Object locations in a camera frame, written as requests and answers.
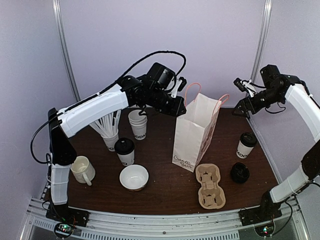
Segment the brown pulp cup carrier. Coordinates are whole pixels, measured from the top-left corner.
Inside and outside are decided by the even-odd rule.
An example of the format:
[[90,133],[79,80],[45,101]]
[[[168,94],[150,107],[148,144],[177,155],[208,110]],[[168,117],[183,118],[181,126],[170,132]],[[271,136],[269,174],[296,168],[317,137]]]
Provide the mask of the brown pulp cup carrier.
[[224,190],[219,186],[220,169],[212,163],[200,164],[195,169],[196,180],[201,184],[198,201],[207,210],[221,209],[226,204]]

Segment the white paper coffee cup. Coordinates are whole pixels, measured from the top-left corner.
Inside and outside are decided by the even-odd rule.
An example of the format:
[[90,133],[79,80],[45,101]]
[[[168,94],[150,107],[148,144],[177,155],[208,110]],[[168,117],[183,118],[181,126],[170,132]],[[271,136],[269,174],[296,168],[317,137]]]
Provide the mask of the white paper coffee cup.
[[132,150],[128,154],[117,153],[117,156],[123,166],[127,167],[135,163],[135,151]]
[[241,141],[239,141],[237,150],[236,150],[236,155],[240,159],[245,159],[248,157],[248,155],[251,153],[252,150],[253,150],[253,147],[248,147],[244,145]]

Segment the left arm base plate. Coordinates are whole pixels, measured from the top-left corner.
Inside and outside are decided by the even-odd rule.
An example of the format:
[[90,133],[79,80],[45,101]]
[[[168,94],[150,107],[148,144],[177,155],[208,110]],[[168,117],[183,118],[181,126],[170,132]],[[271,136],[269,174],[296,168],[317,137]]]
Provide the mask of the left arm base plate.
[[86,227],[90,213],[86,210],[70,208],[66,204],[49,205],[46,218],[73,226]]

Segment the stack of black lids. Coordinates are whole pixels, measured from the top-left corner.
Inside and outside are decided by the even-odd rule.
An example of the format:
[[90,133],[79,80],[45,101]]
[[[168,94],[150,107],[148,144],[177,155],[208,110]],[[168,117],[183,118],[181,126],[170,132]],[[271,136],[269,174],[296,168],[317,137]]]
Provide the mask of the stack of black lids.
[[230,176],[235,183],[244,184],[250,177],[250,171],[242,162],[236,162],[231,168]]

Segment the white paper takeout bag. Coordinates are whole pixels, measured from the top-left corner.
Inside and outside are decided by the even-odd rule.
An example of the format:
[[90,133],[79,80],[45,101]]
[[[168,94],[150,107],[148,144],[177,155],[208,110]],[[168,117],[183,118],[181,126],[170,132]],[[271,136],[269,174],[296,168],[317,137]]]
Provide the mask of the white paper takeout bag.
[[209,148],[220,108],[229,94],[219,99],[207,97],[198,91],[194,100],[184,103],[186,113],[176,118],[172,163],[194,172]]

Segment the paper cup holding straws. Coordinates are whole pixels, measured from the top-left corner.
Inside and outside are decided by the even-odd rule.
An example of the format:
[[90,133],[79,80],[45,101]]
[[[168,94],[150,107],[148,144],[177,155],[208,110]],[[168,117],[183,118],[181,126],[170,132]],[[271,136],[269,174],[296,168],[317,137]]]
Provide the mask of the paper cup holding straws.
[[102,137],[102,140],[110,152],[115,151],[115,143],[119,139],[121,112],[121,110],[118,110],[107,114],[89,125]]

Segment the aluminium front table rail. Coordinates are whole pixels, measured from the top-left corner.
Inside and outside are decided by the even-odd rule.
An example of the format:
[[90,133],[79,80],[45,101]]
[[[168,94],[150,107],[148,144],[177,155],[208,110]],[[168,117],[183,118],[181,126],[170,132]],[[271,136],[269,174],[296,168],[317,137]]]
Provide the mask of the aluminium front table rail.
[[[18,240],[59,240],[54,234],[57,221],[46,218],[42,199],[29,202]],[[292,216],[272,237],[257,232],[265,221],[244,226],[240,209],[178,215],[134,215],[88,211],[87,225],[77,226],[66,240],[311,240],[296,199],[288,200]]]

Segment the black coffee cup lid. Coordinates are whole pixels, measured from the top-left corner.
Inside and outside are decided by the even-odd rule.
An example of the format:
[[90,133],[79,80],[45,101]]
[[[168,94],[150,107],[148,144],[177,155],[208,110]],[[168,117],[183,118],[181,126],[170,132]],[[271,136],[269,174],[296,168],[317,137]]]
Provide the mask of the black coffee cup lid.
[[244,132],[241,134],[239,141],[248,148],[256,146],[258,140],[253,132]]

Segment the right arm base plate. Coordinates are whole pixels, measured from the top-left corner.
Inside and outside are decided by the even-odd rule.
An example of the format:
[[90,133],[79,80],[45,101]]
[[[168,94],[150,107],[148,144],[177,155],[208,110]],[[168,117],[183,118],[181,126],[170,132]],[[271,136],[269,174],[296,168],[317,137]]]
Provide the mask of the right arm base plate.
[[271,221],[282,216],[282,212],[279,209],[271,213],[263,213],[260,206],[242,208],[238,214],[243,227]]

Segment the aluminium frame right post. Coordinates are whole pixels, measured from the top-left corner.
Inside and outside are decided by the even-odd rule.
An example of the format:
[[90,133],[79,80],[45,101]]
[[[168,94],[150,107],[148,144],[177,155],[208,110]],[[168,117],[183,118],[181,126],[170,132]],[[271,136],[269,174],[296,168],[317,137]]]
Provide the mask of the aluminium frame right post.
[[254,58],[254,62],[253,62],[251,75],[249,78],[253,82],[255,82],[255,80],[259,74],[260,65],[261,65],[262,58],[263,58],[263,52],[264,52],[264,48],[265,48],[267,38],[268,38],[268,32],[269,32],[271,16],[272,16],[272,6],[273,6],[272,0],[265,0],[264,1],[259,39],[258,39],[258,44],[257,44],[257,49],[256,49],[256,53],[255,53],[255,58]]

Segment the white ceramic bowl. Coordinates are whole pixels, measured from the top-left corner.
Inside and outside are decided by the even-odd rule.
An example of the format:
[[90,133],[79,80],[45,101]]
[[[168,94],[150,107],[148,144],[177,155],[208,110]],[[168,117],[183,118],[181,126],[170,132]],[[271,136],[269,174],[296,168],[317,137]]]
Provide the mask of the white ceramic bowl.
[[125,189],[138,192],[147,185],[149,172],[142,165],[128,165],[120,172],[119,181]]

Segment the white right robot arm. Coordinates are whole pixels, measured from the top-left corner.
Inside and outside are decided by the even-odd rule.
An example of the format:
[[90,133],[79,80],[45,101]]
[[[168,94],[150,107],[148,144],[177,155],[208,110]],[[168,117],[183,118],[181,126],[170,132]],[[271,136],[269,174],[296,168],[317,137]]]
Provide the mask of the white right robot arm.
[[260,75],[263,82],[261,91],[255,89],[257,85],[251,80],[234,80],[234,85],[248,96],[235,105],[233,115],[249,118],[272,104],[289,103],[313,139],[312,147],[303,156],[297,170],[262,195],[256,216],[266,221],[285,200],[303,191],[320,175],[320,106],[303,80],[292,74],[280,73],[276,65],[263,67]]

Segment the cream ceramic mug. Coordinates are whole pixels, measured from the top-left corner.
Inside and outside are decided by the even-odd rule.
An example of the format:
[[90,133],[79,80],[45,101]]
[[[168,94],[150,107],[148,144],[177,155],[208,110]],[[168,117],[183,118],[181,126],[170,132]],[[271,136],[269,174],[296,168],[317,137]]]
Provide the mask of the cream ceramic mug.
[[96,170],[87,157],[77,156],[70,170],[78,183],[92,186]]

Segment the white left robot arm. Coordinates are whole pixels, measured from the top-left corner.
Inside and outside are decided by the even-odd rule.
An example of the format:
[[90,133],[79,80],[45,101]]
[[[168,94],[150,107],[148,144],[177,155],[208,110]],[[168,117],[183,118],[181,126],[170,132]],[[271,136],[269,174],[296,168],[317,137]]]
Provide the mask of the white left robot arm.
[[187,110],[184,98],[177,93],[182,91],[187,81],[168,67],[156,62],[150,70],[139,77],[124,74],[110,86],[69,107],[48,112],[49,143],[51,154],[51,200],[52,213],[61,222],[72,218],[68,203],[68,182],[71,165],[77,153],[69,139],[80,130],[100,118],[138,106],[144,109],[153,107],[156,111],[179,117]]

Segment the aluminium frame left post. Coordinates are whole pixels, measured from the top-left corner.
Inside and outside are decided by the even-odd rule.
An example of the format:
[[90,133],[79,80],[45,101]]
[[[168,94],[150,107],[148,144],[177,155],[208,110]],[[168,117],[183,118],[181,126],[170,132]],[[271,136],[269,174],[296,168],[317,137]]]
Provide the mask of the aluminium frame left post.
[[63,16],[61,12],[61,3],[60,0],[52,0],[52,7],[53,7],[53,14],[56,22],[56,27],[58,31],[58,36],[59,36],[59,41],[60,41],[60,46],[62,50],[62,56],[64,60],[64,65],[67,73],[67,77],[70,83],[71,91],[73,93],[73,96],[77,102],[81,100],[78,86],[74,77],[74,72],[72,68],[72,63],[70,59],[70,54],[68,51],[68,46],[67,46],[67,39],[66,39],[66,34],[65,34],[65,29],[64,29],[64,24],[63,24]]

